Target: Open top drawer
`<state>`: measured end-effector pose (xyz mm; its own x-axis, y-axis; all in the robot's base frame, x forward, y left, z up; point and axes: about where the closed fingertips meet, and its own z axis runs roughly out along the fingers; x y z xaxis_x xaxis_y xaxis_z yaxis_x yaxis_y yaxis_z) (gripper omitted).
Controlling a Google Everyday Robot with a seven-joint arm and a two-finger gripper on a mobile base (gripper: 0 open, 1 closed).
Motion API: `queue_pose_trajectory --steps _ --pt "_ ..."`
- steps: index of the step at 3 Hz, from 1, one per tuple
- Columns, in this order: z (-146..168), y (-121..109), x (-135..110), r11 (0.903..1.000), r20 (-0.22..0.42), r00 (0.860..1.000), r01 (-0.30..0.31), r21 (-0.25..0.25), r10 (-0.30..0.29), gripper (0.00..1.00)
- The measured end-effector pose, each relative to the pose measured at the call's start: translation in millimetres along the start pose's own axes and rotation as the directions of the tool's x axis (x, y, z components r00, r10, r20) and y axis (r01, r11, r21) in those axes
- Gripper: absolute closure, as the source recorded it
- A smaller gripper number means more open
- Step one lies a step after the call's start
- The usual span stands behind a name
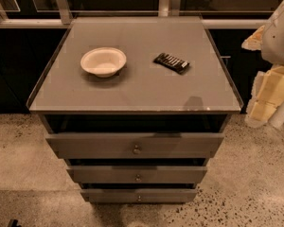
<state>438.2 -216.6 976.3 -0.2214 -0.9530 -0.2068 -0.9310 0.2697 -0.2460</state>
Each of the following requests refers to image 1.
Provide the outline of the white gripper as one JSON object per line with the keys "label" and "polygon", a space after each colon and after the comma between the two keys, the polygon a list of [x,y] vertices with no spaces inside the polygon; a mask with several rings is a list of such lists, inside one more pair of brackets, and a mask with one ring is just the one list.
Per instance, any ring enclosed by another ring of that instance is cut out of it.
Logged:
{"label": "white gripper", "polygon": [[[241,47],[256,51],[261,49],[264,26],[259,27],[244,40]],[[245,123],[252,128],[265,125],[284,102],[284,66],[274,65],[264,74],[257,100],[251,99],[247,105]]]}

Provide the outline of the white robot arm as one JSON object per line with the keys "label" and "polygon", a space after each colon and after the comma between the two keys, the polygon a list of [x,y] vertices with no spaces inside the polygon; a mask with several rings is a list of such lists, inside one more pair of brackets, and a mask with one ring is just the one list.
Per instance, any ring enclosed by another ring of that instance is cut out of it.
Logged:
{"label": "white robot arm", "polygon": [[279,128],[284,123],[284,0],[241,47],[259,50],[261,57],[272,65],[266,73],[258,72],[254,79],[245,122],[253,128],[266,123]]}

